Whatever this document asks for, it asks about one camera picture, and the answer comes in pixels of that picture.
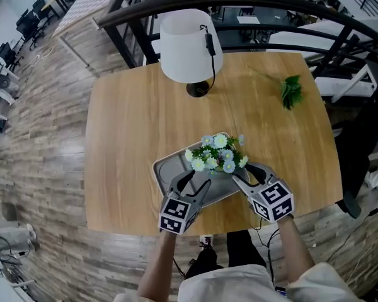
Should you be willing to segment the person's white shirt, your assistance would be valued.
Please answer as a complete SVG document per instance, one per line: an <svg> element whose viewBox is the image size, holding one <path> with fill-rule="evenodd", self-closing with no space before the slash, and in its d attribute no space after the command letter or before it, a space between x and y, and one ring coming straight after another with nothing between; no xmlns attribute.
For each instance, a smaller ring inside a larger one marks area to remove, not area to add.
<svg viewBox="0 0 378 302"><path fill-rule="evenodd" d="M184 280L178 290L177 302L364 302L324 262L290 283L286 294L275 290L264 267L246 265Z"/></svg>

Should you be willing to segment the green artificial leaf sprig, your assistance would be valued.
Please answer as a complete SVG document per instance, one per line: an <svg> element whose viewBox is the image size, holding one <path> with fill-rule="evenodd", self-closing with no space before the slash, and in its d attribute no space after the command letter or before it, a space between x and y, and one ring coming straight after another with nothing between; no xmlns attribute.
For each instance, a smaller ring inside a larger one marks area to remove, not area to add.
<svg viewBox="0 0 378 302"><path fill-rule="evenodd" d="M284 80L280 80L253 67L249 66L248 68L262 78L268 80L275 87L279 88L280 97L285 109L292 110L304 99L302 95L302 85L300 83L300 75L292 75L288 76Z"/></svg>

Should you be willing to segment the person's left forearm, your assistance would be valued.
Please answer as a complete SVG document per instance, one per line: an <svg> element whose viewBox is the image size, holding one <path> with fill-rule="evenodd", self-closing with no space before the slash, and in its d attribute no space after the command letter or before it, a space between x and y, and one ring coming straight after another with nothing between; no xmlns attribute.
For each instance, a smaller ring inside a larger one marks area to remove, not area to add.
<svg viewBox="0 0 378 302"><path fill-rule="evenodd" d="M175 246L176 234L161 232L138 285L138 296L154 302L168 302Z"/></svg>

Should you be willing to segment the grey tray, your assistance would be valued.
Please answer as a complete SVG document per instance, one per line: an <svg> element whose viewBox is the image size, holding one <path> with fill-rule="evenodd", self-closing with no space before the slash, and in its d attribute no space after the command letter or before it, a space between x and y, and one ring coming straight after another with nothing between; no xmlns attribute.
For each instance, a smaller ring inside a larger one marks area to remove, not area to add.
<svg viewBox="0 0 378 302"><path fill-rule="evenodd" d="M155 179L163 196L167 195L169 184L175 176L182 172L192 170L190 163L185 159L185 150L187 148L193 150L199 147L200 144L201 141L194 143L153 163ZM245 179L245 181L250 181L249 174L245 168L236 169L233 174L238 174ZM204 197L202 206L206 207L214 204L238 191L238 187L232 180L233 174L226 174L224 172L211 174L209 172L195 171L195 175L182 191L182 195L194 194L207 179L211 179L212 183Z"/></svg>

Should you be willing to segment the black office chair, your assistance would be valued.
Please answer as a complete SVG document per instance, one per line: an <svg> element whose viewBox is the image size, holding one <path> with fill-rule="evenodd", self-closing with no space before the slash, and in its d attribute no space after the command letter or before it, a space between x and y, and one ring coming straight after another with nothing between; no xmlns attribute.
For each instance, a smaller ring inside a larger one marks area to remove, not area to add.
<svg viewBox="0 0 378 302"><path fill-rule="evenodd" d="M23 58L22 56L18 56L18 54L10 47L9 43L1 44L0 57L4 60L6 68L10 71L13 71Z"/></svg>
<svg viewBox="0 0 378 302"><path fill-rule="evenodd" d="M33 14L39 19L42 20L46 18L49 14L49 9L42 9L45 6L45 1L44 0L36 0L33 3Z"/></svg>
<svg viewBox="0 0 378 302"><path fill-rule="evenodd" d="M28 10L16 22L16 30L23 35L25 43L31 40L29 50L35 48L37 40L44 36L43 28L39 23L40 20L34 12Z"/></svg>
<svg viewBox="0 0 378 302"><path fill-rule="evenodd" d="M357 195L369 169L369 155L378 144L378 86L356 118L345 122L335 144L343 188L337 205L356 219L361 214Z"/></svg>

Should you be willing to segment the person's right forearm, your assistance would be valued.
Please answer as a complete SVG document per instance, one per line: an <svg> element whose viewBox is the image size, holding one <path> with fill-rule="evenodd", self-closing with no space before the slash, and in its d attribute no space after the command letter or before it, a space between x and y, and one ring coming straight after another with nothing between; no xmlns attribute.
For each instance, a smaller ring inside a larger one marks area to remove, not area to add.
<svg viewBox="0 0 378 302"><path fill-rule="evenodd" d="M278 221L278 230L282 241L283 255L289 282L296 282L315 263L309 253L300 232L290 216Z"/></svg>

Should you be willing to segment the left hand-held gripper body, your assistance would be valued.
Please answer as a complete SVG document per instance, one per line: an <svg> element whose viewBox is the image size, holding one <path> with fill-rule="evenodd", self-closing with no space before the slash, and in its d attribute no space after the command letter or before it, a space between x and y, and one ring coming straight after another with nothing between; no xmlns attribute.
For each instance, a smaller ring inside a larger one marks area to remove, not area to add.
<svg viewBox="0 0 378 302"><path fill-rule="evenodd" d="M176 194L170 197L165 195L159 212L158 227L160 230L182 235L195 222L201 205L186 203L186 195L181 194L179 198Z"/></svg>

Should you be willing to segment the white patterned table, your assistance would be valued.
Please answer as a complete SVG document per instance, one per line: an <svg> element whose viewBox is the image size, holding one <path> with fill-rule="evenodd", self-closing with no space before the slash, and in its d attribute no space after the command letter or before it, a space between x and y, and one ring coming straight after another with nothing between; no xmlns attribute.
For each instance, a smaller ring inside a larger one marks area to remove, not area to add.
<svg viewBox="0 0 378 302"><path fill-rule="evenodd" d="M85 68L89 67L89 64L76 52L76 50L66 40L66 33L74 28L76 25L89 21L96 30L99 30L97 21L94 15L102 12L108 6L111 0L76 0L74 4L69 8L66 15L60 21L58 27L52 35L57 41Z"/></svg>

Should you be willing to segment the white and blue flower bouquet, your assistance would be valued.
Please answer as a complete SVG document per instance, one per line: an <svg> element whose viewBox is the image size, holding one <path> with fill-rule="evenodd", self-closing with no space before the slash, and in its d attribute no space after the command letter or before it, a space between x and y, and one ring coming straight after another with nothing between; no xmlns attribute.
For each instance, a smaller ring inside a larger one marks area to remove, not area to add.
<svg viewBox="0 0 378 302"><path fill-rule="evenodd" d="M244 145L244 135L227 136L224 133L205 135L199 147L185 150L185 159L196 172L224 172L233 174L236 169L245 168L249 157L236 149Z"/></svg>

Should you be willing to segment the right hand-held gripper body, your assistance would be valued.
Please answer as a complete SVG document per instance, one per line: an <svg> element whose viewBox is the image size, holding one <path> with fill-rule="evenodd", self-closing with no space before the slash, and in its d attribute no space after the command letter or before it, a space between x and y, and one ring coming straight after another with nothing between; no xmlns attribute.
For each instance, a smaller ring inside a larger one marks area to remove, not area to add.
<svg viewBox="0 0 378 302"><path fill-rule="evenodd" d="M264 185L246 186L244 193L253 211L270 223L292 216L295 211L294 195L283 179L274 178Z"/></svg>

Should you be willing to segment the white shade table lamp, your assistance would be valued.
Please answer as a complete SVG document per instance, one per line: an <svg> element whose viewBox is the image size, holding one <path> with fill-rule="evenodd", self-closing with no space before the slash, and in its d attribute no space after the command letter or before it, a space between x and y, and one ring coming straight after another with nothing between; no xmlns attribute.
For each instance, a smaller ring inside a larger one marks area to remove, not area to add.
<svg viewBox="0 0 378 302"><path fill-rule="evenodd" d="M223 53L211 16L199 9L167 14L160 25L160 63L171 80L186 84L187 93L206 95L223 65Z"/></svg>

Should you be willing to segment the person's black trousers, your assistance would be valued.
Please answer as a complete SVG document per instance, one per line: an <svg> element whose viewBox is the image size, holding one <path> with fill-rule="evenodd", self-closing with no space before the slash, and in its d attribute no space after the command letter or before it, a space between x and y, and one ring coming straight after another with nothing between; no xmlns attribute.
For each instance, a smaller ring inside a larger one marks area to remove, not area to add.
<svg viewBox="0 0 378 302"><path fill-rule="evenodd" d="M227 233L226 245L228 267L258 265L266 268L266 262L253 245L248 230ZM204 249L186 272L185 279L219 269L223 267L217 263L217 253L214 248Z"/></svg>

